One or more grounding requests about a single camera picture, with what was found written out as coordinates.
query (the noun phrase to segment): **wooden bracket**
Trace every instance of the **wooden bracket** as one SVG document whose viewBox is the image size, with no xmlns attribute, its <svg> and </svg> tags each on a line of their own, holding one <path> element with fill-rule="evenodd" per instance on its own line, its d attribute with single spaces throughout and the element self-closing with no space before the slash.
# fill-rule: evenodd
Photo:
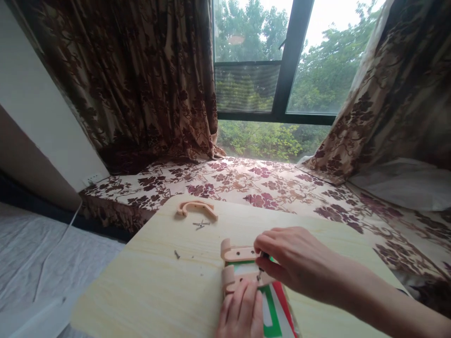
<svg viewBox="0 0 451 338">
<path fill-rule="evenodd" d="M 179 207 L 177 208 L 177 214 L 186 217 L 186 215 L 188 215 L 188 211 L 187 211 L 188 206 L 193 206 L 195 208 L 201 208 L 201 209 L 206 210 L 215 219 L 215 221 L 217 221 L 219 218 L 219 216 L 213 211 L 215 206 L 213 204 L 209 204 L 209 203 L 201 201 L 201 200 L 194 200 L 194 201 L 187 201 L 187 202 L 180 203 Z"/>
<path fill-rule="evenodd" d="M 249 272 L 246 274 L 235 275 L 235 266 L 227 265 L 221 273 L 222 288 L 225 293 L 235 292 L 240 281 L 246 278 L 248 280 L 257 280 L 257 286 L 265 286 L 275 282 L 276 280 L 269 276 L 266 272 L 260 271 Z"/>
<path fill-rule="evenodd" d="M 221 257 L 225 262 L 255 261 L 258 254 L 252 246 L 231 246 L 230 238 L 221 242 Z M 264 271 L 254 271 L 245 274 L 235 275 L 235 266 L 228 265 L 222 270 L 222 288 L 225 293 L 235 292 L 239 282 L 246 278 L 248 280 L 257 280 L 258 287 L 268 285 L 275 281 Z"/>
<path fill-rule="evenodd" d="M 221 242 L 221 258 L 227 262 L 255 261 L 257 257 L 253 246 L 231 246 L 230 238 Z"/>
</svg>

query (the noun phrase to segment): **curtain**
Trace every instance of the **curtain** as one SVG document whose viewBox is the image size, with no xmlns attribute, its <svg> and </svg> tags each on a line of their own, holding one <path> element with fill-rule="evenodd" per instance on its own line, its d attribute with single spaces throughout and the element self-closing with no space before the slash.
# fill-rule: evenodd
<svg viewBox="0 0 451 338">
<path fill-rule="evenodd" d="M 162 154 L 225 155 L 209 1 L 9 5 L 111 174 L 137 174 Z"/>
<path fill-rule="evenodd" d="M 297 164 L 332 184 L 397 157 L 451 169 L 451 1 L 384 6 L 330 133 Z"/>
</svg>

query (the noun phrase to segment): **red stripe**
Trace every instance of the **red stripe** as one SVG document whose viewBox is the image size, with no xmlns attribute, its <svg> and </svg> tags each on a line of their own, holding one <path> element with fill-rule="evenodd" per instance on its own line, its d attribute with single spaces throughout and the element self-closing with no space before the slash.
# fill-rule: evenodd
<svg viewBox="0 0 451 338">
<path fill-rule="evenodd" d="M 274 282 L 272 284 L 272 287 L 274 288 L 274 291 L 276 292 L 277 298 L 279 298 L 280 305 L 282 305 L 283 312 L 285 313 L 285 317 L 288 319 L 288 323 L 291 326 L 293 335 L 295 337 L 297 337 L 296 332 L 295 332 L 295 326 L 293 324 L 293 319 L 291 317 L 290 309 L 288 307 L 287 298 L 285 296 L 285 293 L 283 292 L 282 283 Z"/>
</svg>

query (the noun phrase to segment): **light wood tabletop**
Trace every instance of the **light wood tabletop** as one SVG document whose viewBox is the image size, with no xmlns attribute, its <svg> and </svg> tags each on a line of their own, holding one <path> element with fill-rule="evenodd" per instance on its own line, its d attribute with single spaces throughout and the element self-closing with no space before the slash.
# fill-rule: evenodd
<svg viewBox="0 0 451 338">
<path fill-rule="evenodd" d="M 176 214 L 179 203 L 198 199 L 177 195 L 160 208 L 80 297 L 74 328 L 94 338 L 213 337 L 223 300 L 221 241 L 252 245 L 273 227 L 303 226 L 404 290 L 364 237 L 345 224 L 217 200 L 208 200 L 217 222 L 198 210 Z M 196 230 L 193 223 L 202 219 L 210 225 Z M 287 293 L 304 338 L 385 336 L 342 310 Z"/>
</svg>

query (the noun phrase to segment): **green foliage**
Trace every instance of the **green foliage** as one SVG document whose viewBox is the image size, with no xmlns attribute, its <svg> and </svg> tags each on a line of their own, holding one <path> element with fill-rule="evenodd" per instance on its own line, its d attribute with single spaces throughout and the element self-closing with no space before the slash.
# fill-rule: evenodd
<svg viewBox="0 0 451 338">
<path fill-rule="evenodd" d="M 219 146 L 230 155 L 290 161 L 302 150 L 294 137 L 298 128 L 282 123 L 219 121 Z"/>
<path fill-rule="evenodd" d="M 337 113 L 357 72 L 366 44 L 373 32 L 379 11 L 358 4 L 360 22 L 344 31 L 332 24 L 323 32 L 319 46 L 301 54 L 288 111 Z"/>
<path fill-rule="evenodd" d="M 288 111 L 338 113 L 379 16 L 379 11 L 373 12 L 374 4 L 375 0 L 358 3 L 359 23 L 343 31 L 331 23 L 323 32 L 323 41 L 301 54 Z M 279 46 L 285 39 L 287 25 L 284 10 L 264 10 L 259 0 L 249 0 L 245 8 L 239 7 L 238 0 L 223 2 L 215 9 L 216 61 L 280 60 Z M 244 38 L 241 44 L 233 43 L 236 37 Z M 232 68 L 216 69 L 218 109 L 271 111 L 273 93 L 268 84 L 262 83 L 261 77 L 243 75 L 246 69 L 239 73 Z M 300 155 L 312 154 L 329 129 L 220 121 L 218 140 L 230 155 L 297 161 Z"/>
<path fill-rule="evenodd" d="M 285 39 L 288 15 L 276 7 L 267 11 L 259 0 L 249 0 L 239 8 L 238 0 L 229 0 L 215 10 L 215 58 L 217 62 L 280 60 L 280 44 Z M 231 44 L 231 37 L 243 37 Z"/>
</svg>

